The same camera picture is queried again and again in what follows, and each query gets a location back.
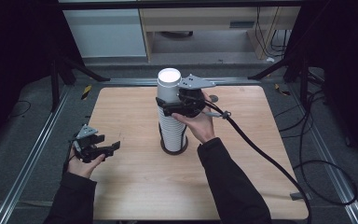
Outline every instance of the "gray floor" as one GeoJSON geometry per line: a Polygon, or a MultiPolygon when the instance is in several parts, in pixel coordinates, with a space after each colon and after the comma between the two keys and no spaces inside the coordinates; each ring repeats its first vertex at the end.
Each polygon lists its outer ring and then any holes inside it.
{"type": "MultiPolygon", "coordinates": [[[[288,127],[302,118],[301,107],[297,106],[296,100],[298,84],[288,84],[282,81],[284,68],[274,72],[270,77],[263,78],[260,82],[254,83],[246,80],[245,77],[257,74],[267,68],[270,63],[255,58],[245,32],[195,32],[191,37],[157,34],[155,41],[150,63],[118,63],[89,68],[97,74],[114,80],[128,77],[132,80],[141,80],[141,78],[155,78],[161,68],[173,66],[178,68],[184,77],[191,73],[199,77],[222,77],[225,80],[235,80],[236,85],[259,85],[263,87],[274,115],[290,109],[276,117],[279,129],[288,127]],[[291,94],[285,95],[275,90],[274,84],[279,84],[281,91],[290,91],[291,94]]],[[[12,213],[9,212],[11,216],[8,216],[7,223],[43,222],[48,213],[48,203],[51,202],[59,186],[68,139],[79,130],[83,123],[89,121],[99,90],[114,86],[112,83],[97,83],[79,72],[76,72],[76,77],[77,81],[74,86],[61,86],[61,92],[68,91],[66,103],[62,106],[57,121],[51,127],[47,141],[41,146],[40,156],[36,156],[33,169],[24,179],[26,184],[23,189],[19,189],[21,193],[17,199],[19,202],[12,213]],[[83,90],[89,84],[92,85],[91,92],[87,100],[81,100],[83,90]]],[[[310,85],[312,92],[319,89],[318,86],[310,85]]],[[[28,156],[33,155],[34,144],[40,141],[39,134],[44,130],[44,125],[51,116],[50,91],[48,77],[27,85],[22,90],[19,102],[13,108],[12,117],[8,119],[0,132],[0,205],[9,195],[28,156]]],[[[336,164],[350,174],[358,188],[358,148],[345,145],[346,136],[339,129],[337,119],[330,105],[324,103],[324,98],[312,105],[311,114],[313,124],[311,131],[304,135],[303,160],[324,158],[318,147],[321,142],[315,138],[315,134],[319,134],[336,164]]],[[[298,126],[281,133],[293,165],[299,162],[299,137],[291,136],[299,135],[300,128],[298,126]]],[[[305,172],[311,185],[322,195],[339,201],[341,194],[339,190],[337,191],[337,186],[333,184],[328,167],[319,164],[307,165],[305,172]]],[[[351,220],[352,216],[349,215],[352,207],[335,206],[320,199],[310,192],[298,169],[295,173],[300,185],[312,196],[310,204],[313,223],[358,223],[356,220],[351,220]]],[[[305,221],[298,220],[297,223],[305,223],[305,221]]]]}

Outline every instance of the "wooden table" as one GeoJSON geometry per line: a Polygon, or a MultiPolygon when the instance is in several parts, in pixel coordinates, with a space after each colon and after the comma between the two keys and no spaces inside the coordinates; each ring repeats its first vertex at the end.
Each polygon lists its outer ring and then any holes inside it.
{"type": "MultiPolygon", "coordinates": [[[[214,87],[216,103],[257,146],[294,176],[264,91],[257,86],[214,87]]],[[[197,155],[199,141],[187,131],[187,150],[168,155],[160,146],[157,87],[102,89],[89,125],[105,134],[107,146],[121,141],[115,156],[97,167],[95,219],[208,220],[219,219],[204,169],[197,155]]],[[[305,204],[292,201],[297,192],[272,164],[250,148],[223,119],[213,119],[233,160],[263,195],[272,218],[304,219],[305,204]]]]}

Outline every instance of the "white cup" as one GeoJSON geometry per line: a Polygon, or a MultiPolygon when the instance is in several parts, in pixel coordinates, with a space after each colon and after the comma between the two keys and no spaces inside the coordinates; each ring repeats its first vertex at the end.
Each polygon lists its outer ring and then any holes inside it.
{"type": "MultiPolygon", "coordinates": [[[[179,82],[182,76],[177,69],[165,68],[158,73],[157,97],[166,103],[180,102],[178,97],[179,82]]],[[[163,149],[170,154],[179,154],[186,149],[185,124],[173,117],[165,117],[161,107],[158,107],[159,126],[163,149]]]]}

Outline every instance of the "black cable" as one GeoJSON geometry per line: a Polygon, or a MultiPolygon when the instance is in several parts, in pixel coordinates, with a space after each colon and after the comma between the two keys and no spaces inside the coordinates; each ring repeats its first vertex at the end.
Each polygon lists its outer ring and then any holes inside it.
{"type": "Polygon", "coordinates": [[[256,21],[255,21],[255,39],[257,40],[258,44],[261,46],[261,49],[263,50],[263,53],[265,55],[269,56],[269,57],[280,57],[280,56],[282,56],[282,55],[271,54],[267,50],[266,41],[264,40],[263,32],[261,31],[261,26],[260,26],[259,19],[260,19],[260,7],[257,7],[257,14],[256,14],[256,21]],[[260,40],[258,39],[257,27],[258,27],[258,30],[260,32],[263,45],[261,44],[260,40]]]}
{"type": "Polygon", "coordinates": [[[70,143],[69,143],[69,147],[68,147],[68,150],[66,152],[65,161],[64,161],[63,166],[62,166],[62,175],[64,175],[68,171],[69,161],[75,156],[75,155],[73,155],[72,157],[69,157],[71,155],[73,143],[74,143],[73,140],[71,140],[70,143]]]}
{"type": "MultiPolygon", "coordinates": [[[[215,111],[217,111],[218,113],[220,113],[221,115],[224,115],[227,113],[227,112],[223,112],[217,105],[215,105],[212,102],[205,101],[205,104],[208,107],[210,107],[210,108],[214,109],[215,111]]],[[[267,155],[263,150],[261,150],[255,143],[253,143],[231,117],[226,117],[226,119],[232,125],[232,127],[237,131],[237,133],[242,137],[242,139],[245,140],[245,142],[247,144],[249,144],[249,146],[251,146],[257,153],[259,153],[267,161],[271,162],[275,167],[277,167],[292,182],[292,184],[298,189],[298,191],[300,192],[300,194],[302,195],[302,197],[304,199],[305,205],[307,206],[307,209],[309,212],[307,221],[310,224],[311,223],[310,202],[309,202],[304,190],[301,188],[301,186],[299,186],[299,184],[295,181],[295,179],[292,178],[292,176],[289,173],[287,173],[287,171],[283,167],[281,167],[281,165],[279,163],[277,163],[275,160],[273,160],[269,155],[267,155]]]]}
{"type": "MultiPolygon", "coordinates": [[[[313,102],[315,102],[315,101],[318,101],[318,100],[320,100],[320,99],[323,99],[323,98],[324,98],[324,97],[319,97],[319,98],[313,100],[313,97],[312,97],[312,102],[311,102],[311,103],[313,103],[313,102]]],[[[287,110],[281,112],[280,114],[283,114],[283,113],[285,113],[285,112],[287,112],[287,111],[289,111],[289,110],[291,110],[291,109],[293,109],[293,108],[296,108],[297,106],[299,106],[299,105],[296,105],[296,106],[294,106],[294,107],[291,107],[291,108],[289,108],[289,109],[287,109],[287,110]]],[[[306,118],[306,116],[307,116],[307,114],[305,114],[305,115],[301,118],[301,120],[299,120],[297,123],[295,123],[295,124],[293,124],[293,125],[291,125],[291,126],[289,126],[289,127],[287,127],[287,128],[280,129],[279,132],[282,133],[282,132],[285,132],[285,131],[288,131],[288,130],[290,130],[290,129],[295,128],[296,126],[298,126],[298,125],[306,118]]]]}
{"type": "Polygon", "coordinates": [[[279,36],[278,36],[279,30],[275,30],[274,34],[272,35],[271,38],[271,42],[269,42],[271,49],[278,51],[278,52],[285,52],[286,51],[286,36],[287,36],[287,30],[284,31],[284,37],[283,37],[283,44],[282,45],[274,45],[273,44],[273,40],[274,37],[276,36],[276,39],[278,40],[278,42],[280,42],[279,36]]]}
{"type": "Polygon", "coordinates": [[[294,105],[294,106],[292,106],[292,107],[290,107],[290,108],[288,108],[288,109],[285,109],[285,110],[283,110],[282,112],[280,112],[280,113],[274,115],[274,118],[276,119],[278,116],[280,116],[280,115],[282,115],[282,114],[284,114],[284,113],[287,113],[287,112],[291,111],[292,109],[294,109],[294,108],[296,108],[296,107],[298,107],[298,106],[300,106],[300,105],[294,105]]]}
{"type": "Polygon", "coordinates": [[[31,103],[30,103],[29,101],[18,101],[17,103],[27,103],[27,104],[28,104],[28,108],[26,108],[25,111],[21,112],[20,114],[16,114],[16,115],[11,115],[11,116],[9,116],[10,119],[25,114],[25,113],[28,112],[28,110],[30,110],[30,108],[31,108],[31,103]]]}
{"type": "Polygon", "coordinates": [[[307,184],[307,186],[310,188],[310,190],[315,193],[316,195],[318,195],[319,197],[321,197],[323,200],[331,203],[331,204],[334,204],[334,205],[339,205],[339,206],[346,206],[346,205],[350,205],[352,204],[353,202],[355,202],[357,200],[357,196],[358,196],[358,192],[357,192],[357,187],[356,187],[356,184],[354,183],[354,181],[351,179],[351,177],[345,172],[343,171],[342,168],[338,167],[337,165],[335,165],[334,163],[331,163],[329,161],[302,161],[302,143],[303,143],[303,137],[304,137],[304,130],[305,130],[305,126],[307,125],[307,121],[308,121],[308,118],[310,117],[310,108],[312,106],[312,103],[313,103],[313,98],[315,97],[316,94],[320,93],[322,91],[317,91],[315,93],[312,94],[312,96],[310,96],[310,98],[308,99],[307,101],[307,111],[306,111],[306,118],[305,118],[305,121],[303,123],[303,126],[301,128],[301,135],[300,135],[300,143],[299,143],[299,165],[295,166],[295,168],[297,167],[300,167],[300,171],[301,171],[301,175],[305,181],[305,183],[307,184]],[[345,202],[345,203],[342,203],[342,202],[334,202],[333,200],[330,200],[326,197],[324,197],[321,193],[319,193],[316,189],[314,189],[311,185],[310,185],[310,182],[308,181],[308,179],[306,178],[305,176],[305,172],[304,172],[304,165],[305,164],[308,164],[308,163],[312,163],[312,162],[320,162],[320,163],[326,163],[326,164],[329,164],[329,165],[332,165],[334,166],[335,168],[337,168],[338,170],[340,170],[342,172],[342,174],[344,174],[347,178],[347,180],[350,180],[351,184],[352,184],[352,191],[353,191],[353,198],[351,200],[349,200],[348,202],[345,202]]]}
{"type": "MultiPolygon", "coordinates": [[[[308,133],[311,129],[312,129],[312,126],[313,126],[313,119],[312,119],[312,122],[311,122],[311,124],[310,124],[310,127],[305,131],[305,132],[303,132],[303,133],[301,133],[301,134],[306,134],[306,133],[308,133]]],[[[283,137],[281,137],[281,139],[284,139],[284,138],[294,138],[294,137],[300,137],[301,136],[301,134],[298,134],[298,135],[291,135],[291,136],[283,136],[283,137]]]]}

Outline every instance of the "black sleeve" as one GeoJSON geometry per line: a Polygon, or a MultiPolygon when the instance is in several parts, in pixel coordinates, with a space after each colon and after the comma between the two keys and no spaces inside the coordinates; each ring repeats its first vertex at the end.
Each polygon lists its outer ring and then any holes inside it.
{"type": "Polygon", "coordinates": [[[85,177],[65,173],[44,223],[91,224],[96,185],[85,177]]]}
{"type": "Polygon", "coordinates": [[[271,223],[269,208],[260,193],[231,159],[220,138],[200,145],[198,153],[224,224],[271,223]]]}

